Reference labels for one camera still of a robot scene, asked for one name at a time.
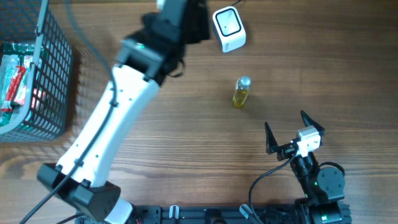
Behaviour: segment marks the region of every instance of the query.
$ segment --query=bottle cap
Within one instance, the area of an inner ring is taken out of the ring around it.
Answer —
[[[251,79],[248,76],[242,76],[238,81],[238,88],[247,90],[251,85]]]

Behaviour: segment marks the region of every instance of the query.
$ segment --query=wire basket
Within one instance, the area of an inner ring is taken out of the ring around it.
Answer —
[[[0,127],[2,142],[49,140],[65,130],[73,55],[49,1],[1,0],[0,44],[29,40],[35,49],[25,103],[14,120]]]

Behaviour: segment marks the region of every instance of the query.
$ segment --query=white device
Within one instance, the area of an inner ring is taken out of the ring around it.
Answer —
[[[221,44],[223,52],[230,52],[246,43],[246,31],[238,10],[228,6],[213,14],[213,30]]]
[[[312,125],[298,130],[296,136],[300,138],[300,141],[297,142],[297,156],[306,157],[309,152],[313,152],[321,146],[321,136]]]

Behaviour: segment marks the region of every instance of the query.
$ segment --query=wooden table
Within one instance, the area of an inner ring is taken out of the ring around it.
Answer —
[[[230,4],[210,3],[210,11]],[[76,57],[68,131],[56,141],[1,144],[0,223],[16,223],[47,194],[35,179],[43,162],[70,147],[107,82],[50,6]],[[111,63],[120,40],[139,29],[153,2],[76,4],[82,29]],[[109,180],[136,205],[240,205],[256,177],[277,166],[264,122],[280,143],[303,127],[300,110],[326,128],[319,162],[346,169],[344,203],[354,223],[398,219],[398,5],[393,1],[254,1],[238,6],[246,45],[223,54],[218,41],[189,46],[187,69],[168,78],[120,146]],[[243,110],[231,107],[236,80],[252,77]],[[254,201],[303,197],[289,167],[260,182]],[[74,209],[53,198],[30,223],[55,223]]]

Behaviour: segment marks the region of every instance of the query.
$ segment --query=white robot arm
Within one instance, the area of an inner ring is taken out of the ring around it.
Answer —
[[[164,78],[182,62],[185,45],[210,37],[205,0],[168,0],[160,13],[146,14],[142,20],[144,28],[123,40],[116,57],[116,103],[109,82],[72,147],[37,174],[48,189],[57,189],[58,198],[97,222],[135,220],[134,205],[119,198],[120,188],[107,181],[119,144]]]

